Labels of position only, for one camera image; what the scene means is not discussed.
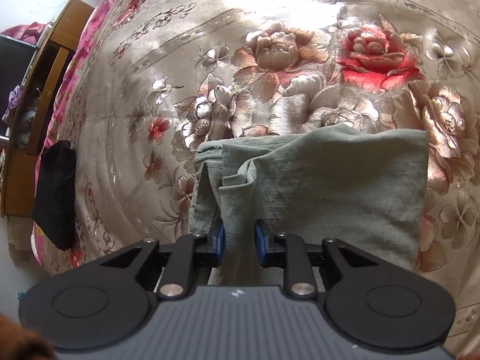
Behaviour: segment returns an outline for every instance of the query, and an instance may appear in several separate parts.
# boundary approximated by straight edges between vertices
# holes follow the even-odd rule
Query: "white logo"
[[[235,291],[230,292],[230,295],[236,297],[237,299],[240,298],[242,295],[245,295],[245,292],[243,292],[240,289],[236,289]]]

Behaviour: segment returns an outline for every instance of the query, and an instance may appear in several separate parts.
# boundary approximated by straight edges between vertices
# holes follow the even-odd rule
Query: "bedspread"
[[[102,0],[57,96],[46,147],[77,150],[77,241],[56,274],[188,231],[207,140],[336,123],[424,130],[414,267],[455,298],[454,353],[480,346],[480,0]]]

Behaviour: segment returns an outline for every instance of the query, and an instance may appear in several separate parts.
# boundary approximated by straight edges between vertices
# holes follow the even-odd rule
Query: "green cloth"
[[[258,218],[273,233],[294,233],[317,244],[336,237],[411,269],[427,164],[428,140],[419,130],[367,134],[338,124],[305,135],[201,144],[190,231],[207,233],[220,215],[226,232],[224,261],[210,283],[282,283],[280,269],[258,264]]]

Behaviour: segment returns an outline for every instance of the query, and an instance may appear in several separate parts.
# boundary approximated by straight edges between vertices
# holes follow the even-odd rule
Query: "metal screw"
[[[297,295],[310,295],[315,291],[315,287],[309,283],[296,283],[292,285],[292,292]]]
[[[160,293],[164,296],[173,297],[181,295],[183,287],[179,284],[165,284],[160,287]]]

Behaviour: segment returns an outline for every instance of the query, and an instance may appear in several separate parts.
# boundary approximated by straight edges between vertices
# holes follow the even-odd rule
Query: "pink cloth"
[[[65,115],[66,106],[70,100],[71,91],[78,80],[77,71],[82,67],[82,64],[87,59],[91,50],[93,49],[95,42],[97,41],[97,33],[107,16],[107,13],[112,8],[115,0],[100,0],[100,4],[95,8],[90,19],[83,29],[78,42],[78,48],[75,55],[70,62],[65,75],[63,76],[63,82],[58,90],[57,97],[55,99],[55,105],[53,109],[53,116],[50,120],[49,128],[45,142],[43,144],[44,149],[51,147],[57,141],[57,131],[62,125],[63,116]],[[37,188],[38,171],[40,170],[39,156],[37,166],[35,167],[35,189]],[[43,265],[42,257],[44,254],[44,237],[45,235],[39,230],[38,226],[34,225],[34,255],[40,265]],[[78,253],[77,248],[70,249],[72,256],[70,260],[76,261],[75,254]]]
[[[36,21],[28,25],[18,25],[15,27],[7,28],[2,32],[2,35],[9,36],[11,38],[19,39],[21,41],[37,44],[40,39],[40,35],[45,29],[45,24],[37,23]]]

